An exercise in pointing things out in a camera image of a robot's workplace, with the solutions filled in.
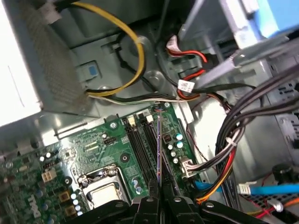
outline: cable bundle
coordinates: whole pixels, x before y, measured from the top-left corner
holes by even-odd
[[[198,202],[202,202],[207,199],[207,195],[211,195],[215,192],[224,180],[229,176],[232,171],[231,160],[235,156],[236,145],[240,141],[242,135],[245,132],[245,126],[250,123],[256,116],[269,116],[282,113],[292,112],[299,108],[299,97],[294,97],[283,103],[276,103],[269,106],[262,106],[261,108],[252,109],[246,112],[241,112],[248,105],[255,100],[263,97],[271,90],[277,88],[283,83],[295,79],[299,76],[299,65],[294,66],[282,72],[280,75],[273,77],[266,82],[262,83],[251,92],[242,97],[235,106],[233,106],[228,112],[221,129],[219,131],[215,157],[208,162],[199,166],[197,171],[202,171],[211,168],[216,165],[217,173],[219,174],[215,183],[204,191],[204,196],[198,199]],[[228,147],[227,139],[233,139]],[[229,197],[229,191],[227,185],[222,186],[222,191],[229,204],[233,203]]]

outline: mesh vent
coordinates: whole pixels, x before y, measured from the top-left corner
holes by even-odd
[[[38,55],[39,64],[43,68],[46,83],[42,85],[50,90],[55,101],[72,105],[74,108],[74,104],[84,106],[86,98],[83,97],[82,87],[77,81],[69,49],[47,27],[43,17],[28,4],[27,0],[21,0],[19,7]]]
[[[297,197],[299,197],[299,194],[287,194],[287,195],[269,195],[269,196],[261,196],[261,195],[256,195],[256,196],[244,196],[245,198],[248,198],[252,200],[254,203],[258,204],[261,208],[266,208],[265,200],[270,200],[270,199],[275,199],[280,201],[282,204],[285,204],[286,202],[293,200]]]

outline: cable tie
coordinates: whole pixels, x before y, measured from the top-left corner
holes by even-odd
[[[225,140],[228,142],[228,144],[233,145],[234,147],[237,147],[237,143],[235,143],[231,138],[226,137]]]

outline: chip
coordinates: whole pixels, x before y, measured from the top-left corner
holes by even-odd
[[[67,191],[65,191],[64,193],[61,193],[60,195],[59,195],[59,200],[60,200],[60,202],[65,202],[65,201],[68,201],[68,200],[70,200],[70,194],[67,192]]]
[[[169,134],[166,134],[166,135],[163,136],[163,139],[164,139],[165,143],[170,142],[171,141],[171,136]]]
[[[76,210],[73,205],[71,205],[70,207],[67,207],[64,211],[67,216],[72,216],[72,215],[76,214]]]
[[[23,163],[24,164],[29,163],[29,158],[28,157],[23,158]]]

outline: blue plastic part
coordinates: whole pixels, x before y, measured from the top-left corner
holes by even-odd
[[[94,67],[94,66],[90,66],[88,68],[89,70],[89,73],[92,75],[92,76],[96,76],[98,73],[97,73],[97,69]]]
[[[195,182],[197,189],[203,190],[211,186],[210,183]],[[299,193],[299,184],[286,184],[278,186],[255,187],[250,186],[251,195],[279,195],[279,194],[297,194]]]
[[[196,184],[196,187],[198,190],[204,190],[212,185],[210,183],[203,183],[203,182],[199,182],[199,181],[196,181],[195,184]]]
[[[261,35],[269,38],[299,27],[298,0],[257,0],[253,20]]]
[[[299,193],[299,184],[250,187],[250,191],[251,191],[251,195],[297,194]]]

